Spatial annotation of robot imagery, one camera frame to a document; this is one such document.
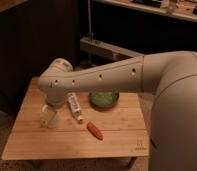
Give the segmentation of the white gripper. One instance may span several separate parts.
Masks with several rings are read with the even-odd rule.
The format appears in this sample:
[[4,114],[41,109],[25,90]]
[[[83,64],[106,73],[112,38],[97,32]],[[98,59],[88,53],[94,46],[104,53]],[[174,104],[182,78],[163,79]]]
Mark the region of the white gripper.
[[67,96],[65,94],[48,94],[46,96],[45,102],[47,105],[42,107],[42,112],[40,115],[40,123],[42,126],[47,127],[49,125],[49,123],[56,116],[57,111],[55,109],[61,108],[66,103],[66,100]]

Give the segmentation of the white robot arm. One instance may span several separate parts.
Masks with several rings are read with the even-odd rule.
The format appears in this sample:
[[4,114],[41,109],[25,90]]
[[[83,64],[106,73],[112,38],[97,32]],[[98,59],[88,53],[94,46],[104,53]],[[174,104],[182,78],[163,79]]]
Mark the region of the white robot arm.
[[153,93],[148,171],[197,171],[197,52],[141,55],[81,71],[57,58],[38,86],[55,108],[71,92]]

